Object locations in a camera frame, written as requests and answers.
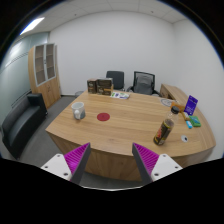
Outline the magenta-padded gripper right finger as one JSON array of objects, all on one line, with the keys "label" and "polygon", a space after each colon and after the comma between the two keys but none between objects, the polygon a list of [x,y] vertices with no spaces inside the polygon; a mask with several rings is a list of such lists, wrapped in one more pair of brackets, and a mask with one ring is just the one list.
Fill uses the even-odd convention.
[{"label": "magenta-padded gripper right finger", "polygon": [[152,183],[182,169],[169,155],[158,155],[137,143],[132,145],[132,154],[144,184]]}]

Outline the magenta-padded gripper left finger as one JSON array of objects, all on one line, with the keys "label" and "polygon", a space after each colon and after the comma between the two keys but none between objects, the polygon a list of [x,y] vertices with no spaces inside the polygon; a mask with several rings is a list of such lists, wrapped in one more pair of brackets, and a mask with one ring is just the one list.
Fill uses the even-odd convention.
[{"label": "magenta-padded gripper left finger", "polygon": [[90,152],[90,144],[86,143],[65,155],[56,154],[42,166],[42,169],[72,183],[79,184]]}]

